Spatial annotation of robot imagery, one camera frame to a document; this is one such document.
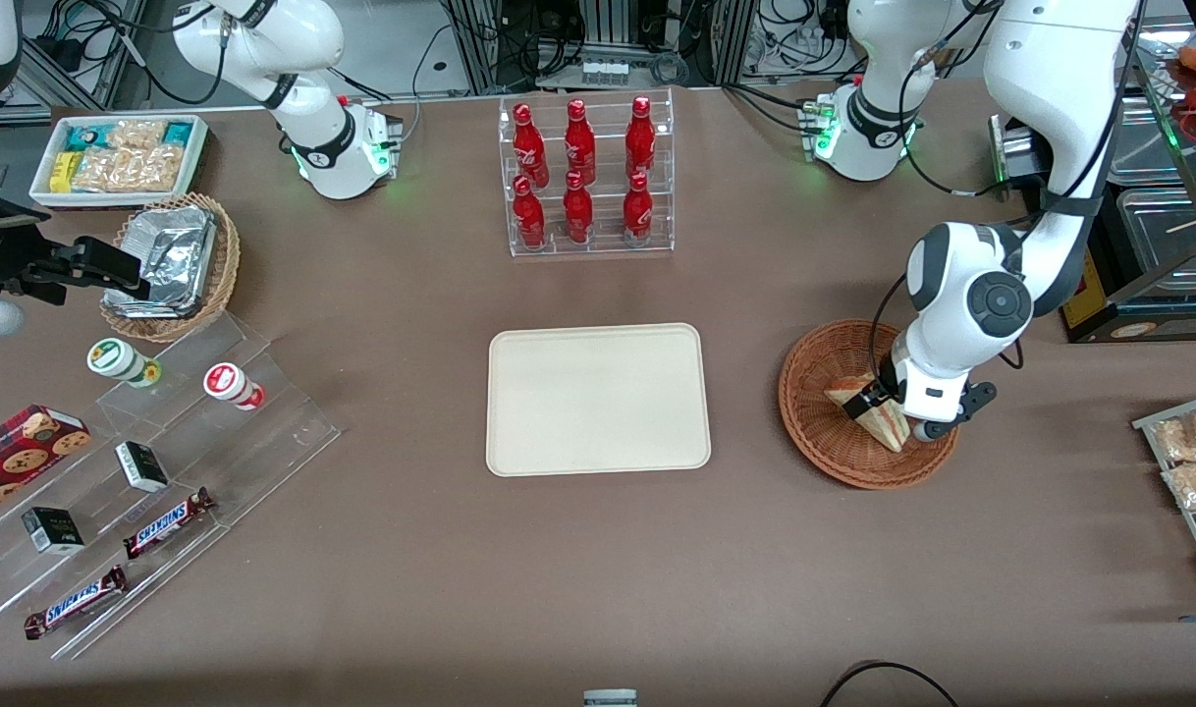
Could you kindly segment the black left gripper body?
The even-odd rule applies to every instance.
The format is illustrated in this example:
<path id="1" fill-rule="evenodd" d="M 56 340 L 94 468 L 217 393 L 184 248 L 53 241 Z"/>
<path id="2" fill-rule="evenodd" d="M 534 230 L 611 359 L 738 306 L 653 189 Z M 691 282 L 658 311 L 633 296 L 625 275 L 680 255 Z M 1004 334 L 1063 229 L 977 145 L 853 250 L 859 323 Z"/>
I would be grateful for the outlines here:
<path id="1" fill-rule="evenodd" d="M 864 397 L 871 407 L 893 400 L 903 415 L 921 428 L 954 429 L 989 406 L 997 397 L 997 386 L 987 380 L 974 384 L 968 374 L 944 382 L 916 374 L 911 368 L 907 374 L 884 368 L 864 386 Z"/>

